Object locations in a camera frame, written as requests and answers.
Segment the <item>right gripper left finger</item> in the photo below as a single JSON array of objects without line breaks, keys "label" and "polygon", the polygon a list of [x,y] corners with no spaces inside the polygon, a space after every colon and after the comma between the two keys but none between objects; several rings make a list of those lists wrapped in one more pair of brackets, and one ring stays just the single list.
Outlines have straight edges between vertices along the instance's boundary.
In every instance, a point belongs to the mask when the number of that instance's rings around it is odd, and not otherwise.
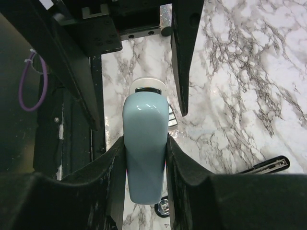
[{"label": "right gripper left finger", "polygon": [[125,148],[119,138],[102,156],[62,180],[41,173],[0,175],[3,230],[120,230]]}]

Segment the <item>black stapler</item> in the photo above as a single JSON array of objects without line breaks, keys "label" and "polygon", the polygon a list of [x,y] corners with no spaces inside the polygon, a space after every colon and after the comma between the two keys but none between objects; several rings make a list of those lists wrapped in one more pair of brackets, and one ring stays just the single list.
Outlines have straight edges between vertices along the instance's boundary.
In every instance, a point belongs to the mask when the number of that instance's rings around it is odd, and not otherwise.
[{"label": "black stapler", "polygon": [[286,156],[277,156],[252,166],[250,169],[238,174],[270,174],[284,171],[290,167],[290,161]]}]

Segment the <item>light blue stapler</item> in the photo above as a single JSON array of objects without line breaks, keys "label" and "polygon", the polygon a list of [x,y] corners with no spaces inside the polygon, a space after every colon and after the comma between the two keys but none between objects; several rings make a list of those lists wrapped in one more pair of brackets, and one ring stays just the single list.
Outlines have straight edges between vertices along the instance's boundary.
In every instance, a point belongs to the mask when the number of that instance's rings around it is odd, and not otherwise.
[{"label": "light blue stapler", "polygon": [[154,205],[162,197],[169,104],[166,85],[154,77],[136,79],[123,111],[123,138],[132,202]]}]

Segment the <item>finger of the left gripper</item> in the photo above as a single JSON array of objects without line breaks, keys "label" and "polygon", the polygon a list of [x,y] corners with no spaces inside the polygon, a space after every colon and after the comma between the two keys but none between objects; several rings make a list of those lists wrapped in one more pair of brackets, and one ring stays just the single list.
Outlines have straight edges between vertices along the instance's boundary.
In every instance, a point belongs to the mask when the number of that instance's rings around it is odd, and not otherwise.
[{"label": "finger of the left gripper", "polygon": [[16,0],[22,34],[75,97],[94,130],[100,128],[89,59],[38,0]]},{"label": "finger of the left gripper", "polygon": [[204,0],[172,2],[172,67],[182,116],[189,109],[189,72]]}]

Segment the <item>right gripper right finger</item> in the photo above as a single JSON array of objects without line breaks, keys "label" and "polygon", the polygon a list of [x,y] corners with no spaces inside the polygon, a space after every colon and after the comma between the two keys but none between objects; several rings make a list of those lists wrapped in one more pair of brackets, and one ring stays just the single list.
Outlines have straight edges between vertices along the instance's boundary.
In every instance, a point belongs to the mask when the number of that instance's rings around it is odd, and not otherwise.
[{"label": "right gripper right finger", "polygon": [[173,230],[304,230],[304,174],[214,174],[167,139],[166,175]]}]

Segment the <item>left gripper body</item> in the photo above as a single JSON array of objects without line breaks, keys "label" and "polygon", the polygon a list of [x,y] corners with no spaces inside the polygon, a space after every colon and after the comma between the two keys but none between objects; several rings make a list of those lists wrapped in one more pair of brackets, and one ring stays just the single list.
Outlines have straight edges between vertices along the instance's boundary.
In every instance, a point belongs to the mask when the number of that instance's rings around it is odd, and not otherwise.
[{"label": "left gripper body", "polygon": [[122,50],[122,41],[158,35],[170,0],[54,0],[52,15],[85,54]]}]

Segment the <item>staple tray with staples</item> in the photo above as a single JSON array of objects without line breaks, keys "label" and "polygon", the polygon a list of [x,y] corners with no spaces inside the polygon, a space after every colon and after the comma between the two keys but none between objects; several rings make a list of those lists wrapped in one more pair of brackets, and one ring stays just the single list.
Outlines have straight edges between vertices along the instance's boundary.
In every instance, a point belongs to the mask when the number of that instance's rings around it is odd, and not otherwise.
[{"label": "staple tray with staples", "polygon": [[168,104],[168,108],[169,108],[168,130],[170,131],[170,130],[174,130],[177,128],[178,121],[177,121],[174,110],[170,103]]}]

